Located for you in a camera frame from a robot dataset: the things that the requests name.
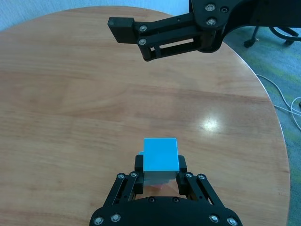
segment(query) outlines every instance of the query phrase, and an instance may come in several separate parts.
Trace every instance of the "blue cube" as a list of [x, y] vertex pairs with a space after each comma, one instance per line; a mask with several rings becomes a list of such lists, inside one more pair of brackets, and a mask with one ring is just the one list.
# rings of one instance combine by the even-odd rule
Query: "blue cube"
[[179, 172], [176, 138], [145, 138], [143, 172], [146, 185], [168, 183]]

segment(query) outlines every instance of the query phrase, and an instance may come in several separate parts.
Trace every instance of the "bolt head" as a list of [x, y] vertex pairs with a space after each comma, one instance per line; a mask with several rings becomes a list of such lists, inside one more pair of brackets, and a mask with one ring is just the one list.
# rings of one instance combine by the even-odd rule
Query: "bolt head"
[[122, 179], [122, 178], [124, 178], [124, 174], [119, 173], [119, 174], [117, 175], [117, 177], [118, 177], [119, 179]]
[[111, 216], [111, 221], [113, 222], [117, 222], [121, 219], [121, 216], [117, 213], [115, 213], [114, 215]]
[[139, 45], [143, 46], [146, 44], [146, 39], [140, 39], [139, 40]]
[[211, 12], [211, 11], [214, 11], [215, 10], [215, 5], [210, 3], [210, 4], [207, 4], [205, 6], [205, 10], [208, 11], [208, 12]]
[[198, 178], [200, 178], [201, 180], [204, 180], [204, 179], [205, 179], [205, 176], [202, 175], [202, 174], [200, 174], [200, 175], [198, 175]]
[[146, 26], [146, 25], [141, 25], [140, 28], [139, 28], [139, 30], [140, 30], [141, 32], [146, 31], [146, 29], [147, 29], [147, 26]]
[[150, 197], [150, 198], [149, 198], [149, 202], [155, 202], [155, 198]]
[[173, 198], [173, 202], [178, 203], [180, 200], [177, 197]]
[[222, 13], [228, 13], [229, 9], [227, 7], [222, 7], [221, 12]]
[[101, 225], [103, 223], [103, 218], [102, 217], [96, 217], [94, 219], [94, 224], [95, 225]]
[[216, 19], [214, 18], [209, 18], [207, 21], [206, 21], [206, 24], [209, 25], [209, 26], [213, 26], [216, 24]]
[[236, 226], [237, 225], [237, 221], [234, 218], [228, 218], [227, 222], [232, 225], [232, 226]]
[[215, 222], [215, 223], [219, 222], [219, 219], [216, 215], [210, 215], [209, 218], [212, 222]]

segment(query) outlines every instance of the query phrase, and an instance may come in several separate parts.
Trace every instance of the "chair wheel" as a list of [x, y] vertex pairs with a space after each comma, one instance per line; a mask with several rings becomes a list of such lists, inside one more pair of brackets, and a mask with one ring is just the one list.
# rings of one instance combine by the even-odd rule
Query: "chair wheel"
[[246, 48], [249, 48], [249, 47], [251, 47], [252, 45], [254, 45], [254, 43], [255, 43], [255, 41], [253, 41], [253, 40], [247, 40], [247, 41], [244, 42], [244, 46], [245, 46]]
[[286, 40], [284, 44], [287, 45], [287, 46], [290, 46], [290, 45], [293, 44], [293, 42], [294, 42], [294, 41]]

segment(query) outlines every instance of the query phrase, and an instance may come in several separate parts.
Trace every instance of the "wood grain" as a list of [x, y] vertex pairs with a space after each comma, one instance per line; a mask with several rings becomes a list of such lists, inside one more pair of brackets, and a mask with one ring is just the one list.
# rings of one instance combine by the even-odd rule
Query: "wood grain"
[[[115, 176], [134, 168], [144, 137], [177, 137], [245, 226], [283, 226], [289, 167], [274, 108], [228, 46], [151, 62], [118, 44], [110, 16], [81, 8], [0, 33], [0, 225], [88, 225]], [[175, 182], [146, 196], [177, 194]]]

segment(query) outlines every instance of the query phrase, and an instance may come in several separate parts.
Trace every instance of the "white wall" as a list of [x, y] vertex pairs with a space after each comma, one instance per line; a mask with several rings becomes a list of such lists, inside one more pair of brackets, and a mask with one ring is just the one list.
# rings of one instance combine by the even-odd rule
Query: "white wall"
[[171, 15], [187, 13], [189, 0], [0, 0], [0, 31], [26, 20], [88, 6], [133, 6]]

